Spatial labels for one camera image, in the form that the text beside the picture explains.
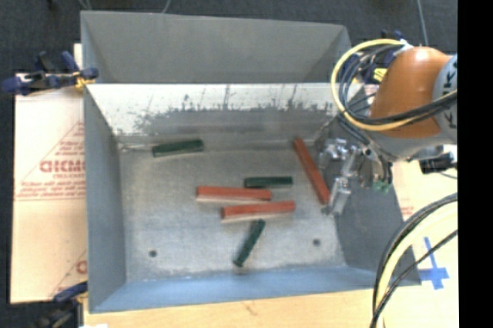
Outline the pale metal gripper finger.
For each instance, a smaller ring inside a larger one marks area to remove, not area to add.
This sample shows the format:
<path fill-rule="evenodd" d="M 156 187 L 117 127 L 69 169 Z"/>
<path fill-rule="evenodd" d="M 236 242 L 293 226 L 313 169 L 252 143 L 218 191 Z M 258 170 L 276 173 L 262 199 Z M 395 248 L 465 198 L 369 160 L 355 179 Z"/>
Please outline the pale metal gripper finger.
<path fill-rule="evenodd" d="M 332 188 L 330 190 L 330 198 L 327 202 L 327 204 L 321 209 L 321 212 L 328 216 L 334 211 L 335 207 L 335 202 L 337 200 L 338 194 L 339 194 L 339 188 L 340 188 L 340 180 L 335 179 L 332 185 Z"/>
<path fill-rule="evenodd" d="M 332 213 L 335 216 L 338 216 L 343 212 L 345 204 L 350 194 L 351 194 L 350 181 L 344 177 L 337 178 L 334 182 L 332 189 L 332 196 L 333 196 Z"/>

